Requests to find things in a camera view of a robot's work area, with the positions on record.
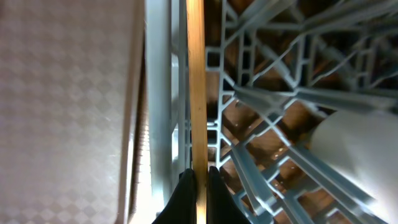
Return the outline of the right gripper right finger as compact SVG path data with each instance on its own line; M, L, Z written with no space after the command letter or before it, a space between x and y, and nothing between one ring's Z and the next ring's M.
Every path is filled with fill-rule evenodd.
M215 166L210 166L208 171L206 206L208 224L250 224L235 204Z

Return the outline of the grey dishwasher rack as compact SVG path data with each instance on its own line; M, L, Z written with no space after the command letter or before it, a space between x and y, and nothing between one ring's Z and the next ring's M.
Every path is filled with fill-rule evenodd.
M204 3L208 169L250 223L387 223L310 151L337 111L397 117L397 1ZM180 167L192 162L187 4L180 3Z

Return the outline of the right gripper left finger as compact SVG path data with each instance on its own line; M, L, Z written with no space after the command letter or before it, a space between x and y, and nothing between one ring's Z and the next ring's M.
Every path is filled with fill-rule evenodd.
M197 182L192 169L180 174L173 194L152 224L195 224Z

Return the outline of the white green cup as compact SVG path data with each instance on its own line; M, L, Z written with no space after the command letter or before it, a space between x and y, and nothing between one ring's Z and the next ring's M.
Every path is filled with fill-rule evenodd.
M397 223L397 117L337 111L314 130L310 151L374 201L369 209Z

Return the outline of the wooden chopstick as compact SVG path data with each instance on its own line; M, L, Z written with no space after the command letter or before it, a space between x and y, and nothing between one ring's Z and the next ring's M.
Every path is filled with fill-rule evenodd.
M196 223L206 224L208 139L206 127L204 2L201 0L187 0L186 4L192 162L197 180Z

